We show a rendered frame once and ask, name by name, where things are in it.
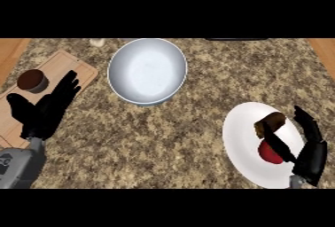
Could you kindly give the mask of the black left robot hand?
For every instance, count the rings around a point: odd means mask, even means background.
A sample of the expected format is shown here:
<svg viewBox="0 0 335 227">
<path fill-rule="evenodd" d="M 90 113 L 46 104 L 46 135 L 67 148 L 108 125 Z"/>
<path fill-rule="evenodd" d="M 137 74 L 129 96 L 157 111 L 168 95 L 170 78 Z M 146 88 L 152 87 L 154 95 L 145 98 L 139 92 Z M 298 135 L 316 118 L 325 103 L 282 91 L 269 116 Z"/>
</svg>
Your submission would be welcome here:
<svg viewBox="0 0 335 227">
<path fill-rule="evenodd" d="M 61 124 L 65 110 L 73 103 L 78 86 L 77 72 L 71 70 L 59 81 L 50 94 L 46 94 L 37 104 L 33 104 L 19 94 L 9 93 L 6 101 L 11 105 L 12 117 L 22 123 L 21 137 L 37 137 L 46 140 L 52 137 Z"/>
</svg>

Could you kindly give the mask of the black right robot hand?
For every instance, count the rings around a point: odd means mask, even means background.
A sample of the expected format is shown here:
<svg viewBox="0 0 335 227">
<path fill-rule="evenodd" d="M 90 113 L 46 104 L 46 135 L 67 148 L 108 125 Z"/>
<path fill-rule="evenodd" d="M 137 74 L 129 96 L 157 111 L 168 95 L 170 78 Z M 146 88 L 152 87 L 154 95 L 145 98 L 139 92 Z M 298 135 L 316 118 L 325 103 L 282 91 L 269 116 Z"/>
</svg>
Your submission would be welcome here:
<svg viewBox="0 0 335 227">
<path fill-rule="evenodd" d="M 306 135 L 306 145 L 298 157 L 294 156 L 288 145 L 272 132 L 267 123 L 263 123 L 264 140 L 273 151 L 276 151 L 284 158 L 284 161 L 295 164 L 292 175 L 301 176 L 310 185 L 318 186 L 328 159 L 328 142 L 322 137 L 315 118 L 300 106 L 295 106 L 294 119 L 298 122 Z"/>
</svg>

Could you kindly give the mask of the red tomato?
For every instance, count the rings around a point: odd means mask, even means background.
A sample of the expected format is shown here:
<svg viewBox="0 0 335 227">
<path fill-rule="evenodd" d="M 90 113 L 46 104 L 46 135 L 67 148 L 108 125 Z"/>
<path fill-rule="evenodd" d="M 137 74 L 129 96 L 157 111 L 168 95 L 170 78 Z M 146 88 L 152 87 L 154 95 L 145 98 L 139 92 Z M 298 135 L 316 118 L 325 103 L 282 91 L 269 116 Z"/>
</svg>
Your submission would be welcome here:
<svg viewBox="0 0 335 227">
<path fill-rule="evenodd" d="M 266 141 L 260 142 L 259 153 L 260 153 L 260 157 L 263 158 L 263 160 L 267 161 L 269 163 L 272 163 L 272 164 L 284 163 L 284 158 L 273 151 L 273 149 L 269 146 Z"/>
</svg>

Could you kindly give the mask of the white plate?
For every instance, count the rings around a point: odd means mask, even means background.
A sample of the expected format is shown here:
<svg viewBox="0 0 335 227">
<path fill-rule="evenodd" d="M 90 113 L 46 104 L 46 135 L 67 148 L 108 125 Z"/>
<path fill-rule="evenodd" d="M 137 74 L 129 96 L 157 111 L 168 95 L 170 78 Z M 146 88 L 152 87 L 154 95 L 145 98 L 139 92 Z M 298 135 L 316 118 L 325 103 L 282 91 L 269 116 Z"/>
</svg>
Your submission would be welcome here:
<svg viewBox="0 0 335 227">
<path fill-rule="evenodd" d="M 225 119 L 223 141 L 229 160 L 244 177 L 267 189 L 284 189 L 289 187 L 294 163 L 272 164 L 260 157 L 254 129 L 254 123 L 273 112 L 278 109 L 263 103 L 239 104 Z"/>
</svg>

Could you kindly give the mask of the white bowl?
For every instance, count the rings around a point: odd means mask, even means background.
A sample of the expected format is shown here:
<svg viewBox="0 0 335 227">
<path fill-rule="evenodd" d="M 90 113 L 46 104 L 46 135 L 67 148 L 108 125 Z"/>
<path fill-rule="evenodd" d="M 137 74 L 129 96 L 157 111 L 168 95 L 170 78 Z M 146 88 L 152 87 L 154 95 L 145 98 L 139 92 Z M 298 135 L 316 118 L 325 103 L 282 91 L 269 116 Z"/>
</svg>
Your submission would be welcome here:
<svg viewBox="0 0 335 227">
<path fill-rule="evenodd" d="M 164 103 L 188 76 L 188 60 L 179 46 L 161 38 L 130 41 L 108 66 L 109 86 L 118 97 L 139 106 Z"/>
</svg>

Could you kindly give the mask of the brown bread piece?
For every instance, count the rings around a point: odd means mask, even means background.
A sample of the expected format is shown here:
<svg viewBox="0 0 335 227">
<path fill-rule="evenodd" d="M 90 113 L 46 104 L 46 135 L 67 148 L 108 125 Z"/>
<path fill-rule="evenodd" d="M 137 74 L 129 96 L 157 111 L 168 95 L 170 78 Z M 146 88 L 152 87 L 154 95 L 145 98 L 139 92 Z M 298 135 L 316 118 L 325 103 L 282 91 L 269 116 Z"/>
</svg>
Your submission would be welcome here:
<svg viewBox="0 0 335 227">
<path fill-rule="evenodd" d="M 263 123 L 267 123 L 272 131 L 276 131 L 285 124 L 285 115 L 281 112 L 270 113 L 261 120 L 254 123 L 254 129 L 259 138 L 264 138 Z"/>
</svg>

